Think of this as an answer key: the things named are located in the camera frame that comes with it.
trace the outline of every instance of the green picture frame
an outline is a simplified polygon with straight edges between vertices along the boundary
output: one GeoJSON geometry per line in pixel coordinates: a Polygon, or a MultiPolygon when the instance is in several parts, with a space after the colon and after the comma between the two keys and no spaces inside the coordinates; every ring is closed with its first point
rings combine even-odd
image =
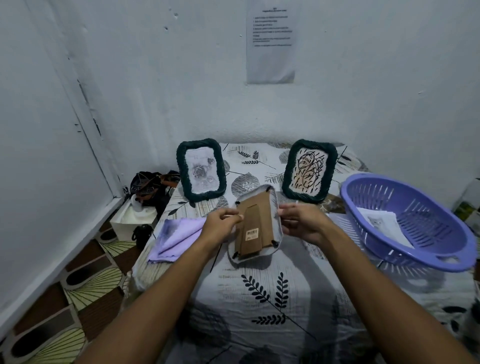
{"type": "Polygon", "coordinates": [[[203,140],[194,140],[191,142],[181,142],[177,148],[177,163],[180,170],[180,180],[183,186],[183,193],[189,201],[199,202],[222,196],[227,189],[227,179],[225,177],[225,167],[223,164],[222,150],[220,144],[215,139],[207,138],[203,140]],[[189,177],[189,167],[186,160],[186,153],[190,149],[209,147],[213,149],[213,155],[216,160],[216,175],[219,181],[219,188],[215,191],[205,193],[192,192],[192,182],[189,177]]]}
{"type": "Polygon", "coordinates": [[[327,197],[328,190],[330,189],[330,183],[332,182],[333,173],[335,171],[337,157],[338,153],[336,151],[336,148],[331,143],[318,143],[305,139],[297,140],[292,145],[292,148],[290,149],[290,152],[288,154],[287,166],[285,168],[285,175],[282,183],[282,191],[285,196],[293,200],[301,200],[312,204],[318,204],[322,202],[327,197]],[[328,155],[327,160],[323,161],[325,172],[320,179],[320,190],[316,195],[300,193],[297,191],[293,191],[290,188],[293,175],[299,168],[297,165],[299,163],[299,161],[297,161],[297,154],[302,148],[321,150],[328,155]]]}

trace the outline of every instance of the patterned floor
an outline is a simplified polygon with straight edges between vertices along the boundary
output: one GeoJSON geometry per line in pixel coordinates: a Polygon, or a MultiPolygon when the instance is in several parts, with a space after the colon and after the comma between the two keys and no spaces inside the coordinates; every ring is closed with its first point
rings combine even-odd
{"type": "Polygon", "coordinates": [[[118,314],[140,251],[106,222],[0,346],[0,364],[72,363],[118,314]]]}

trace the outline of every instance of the person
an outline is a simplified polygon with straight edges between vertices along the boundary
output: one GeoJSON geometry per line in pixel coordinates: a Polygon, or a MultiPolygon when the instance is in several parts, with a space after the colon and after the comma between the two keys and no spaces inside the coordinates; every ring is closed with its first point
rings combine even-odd
{"type": "MultiPolygon", "coordinates": [[[[475,363],[315,205],[285,204],[278,213],[285,234],[317,245],[325,254],[387,363],[475,363]]],[[[77,363],[155,363],[204,266],[242,220],[235,209],[211,212],[195,243],[105,328],[77,363]]]]}

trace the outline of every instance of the hand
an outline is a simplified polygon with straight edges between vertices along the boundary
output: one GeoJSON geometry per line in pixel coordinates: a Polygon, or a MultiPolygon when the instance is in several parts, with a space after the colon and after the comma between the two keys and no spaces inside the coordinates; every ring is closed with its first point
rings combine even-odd
{"type": "Polygon", "coordinates": [[[214,249],[232,232],[235,224],[243,221],[243,215],[235,208],[219,208],[208,214],[198,238],[208,249],[214,249]]]}
{"type": "Polygon", "coordinates": [[[311,204],[283,204],[279,206],[278,215],[284,234],[317,246],[324,240],[323,232],[334,225],[327,215],[311,204]]]}

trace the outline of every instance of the purple cloth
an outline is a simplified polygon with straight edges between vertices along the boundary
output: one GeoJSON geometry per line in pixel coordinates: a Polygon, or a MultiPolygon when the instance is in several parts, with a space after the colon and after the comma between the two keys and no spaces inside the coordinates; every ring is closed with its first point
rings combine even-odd
{"type": "Polygon", "coordinates": [[[155,245],[148,255],[148,261],[175,262],[198,239],[205,220],[206,218],[165,220],[155,245]]]}

